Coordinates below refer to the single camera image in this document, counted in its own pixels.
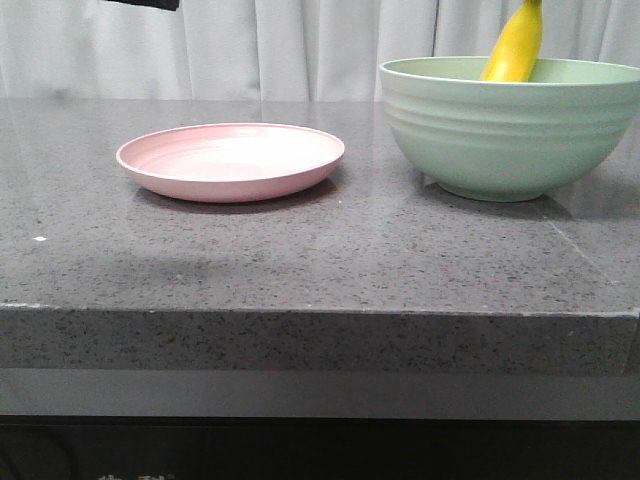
green bowl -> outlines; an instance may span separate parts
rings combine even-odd
[[[385,111],[403,154],[442,188],[522,201],[603,162],[640,105],[640,69],[540,59],[526,83],[478,80],[486,57],[380,66]]]

plate rim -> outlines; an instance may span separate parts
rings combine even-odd
[[[182,130],[197,130],[201,128],[212,128],[212,127],[213,128],[218,128],[218,127],[262,127],[264,128],[264,127],[267,127],[267,128],[277,128],[277,129],[287,129],[287,130],[294,129],[294,130],[313,133],[315,135],[321,135],[323,137],[329,138],[338,146],[338,152],[337,152],[337,155],[335,156],[332,155],[330,159],[323,161],[318,165],[313,166],[312,168],[304,168],[302,170],[293,171],[293,172],[289,172],[281,175],[269,175],[264,177],[253,177],[253,178],[245,178],[245,179],[237,179],[237,180],[207,180],[207,179],[197,179],[197,178],[176,177],[173,175],[163,175],[163,174],[153,173],[153,172],[149,172],[148,170],[143,170],[143,169],[134,167],[122,159],[122,155],[121,155],[122,151],[135,142],[138,142],[147,138],[151,138],[154,136],[167,134],[167,133],[179,132]],[[207,183],[207,184],[237,183],[239,184],[239,183],[260,182],[260,181],[282,179],[289,176],[312,172],[314,170],[327,167],[339,161],[344,155],[345,150],[346,150],[345,143],[339,137],[331,133],[328,133],[324,130],[319,130],[312,127],[306,127],[302,125],[292,125],[292,124],[286,124],[286,123],[271,123],[271,122],[222,122],[222,123],[204,123],[204,124],[196,124],[196,125],[185,125],[180,127],[168,128],[164,130],[157,130],[154,132],[146,133],[144,135],[140,135],[138,137],[132,138],[131,140],[125,142],[120,147],[118,147],[118,149],[116,150],[116,160],[120,164],[120,166],[125,170],[135,173],[137,175],[143,175],[145,177],[152,177],[152,178],[157,178],[162,180],[185,182],[185,183]]]

banana peel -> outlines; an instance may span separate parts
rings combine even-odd
[[[506,23],[481,80],[526,82],[538,60],[542,44],[542,0],[523,0]]]

white curtain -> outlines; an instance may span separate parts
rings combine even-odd
[[[487,55],[521,0],[0,0],[0,95],[379,100],[393,58]],[[541,56],[640,66],[640,1],[545,0]]]

gray countertop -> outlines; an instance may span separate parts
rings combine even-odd
[[[216,122],[342,138],[325,181],[198,204],[139,188],[124,142]],[[530,202],[455,197],[382,105],[5,100],[0,363],[619,376],[640,373],[640,124]]]

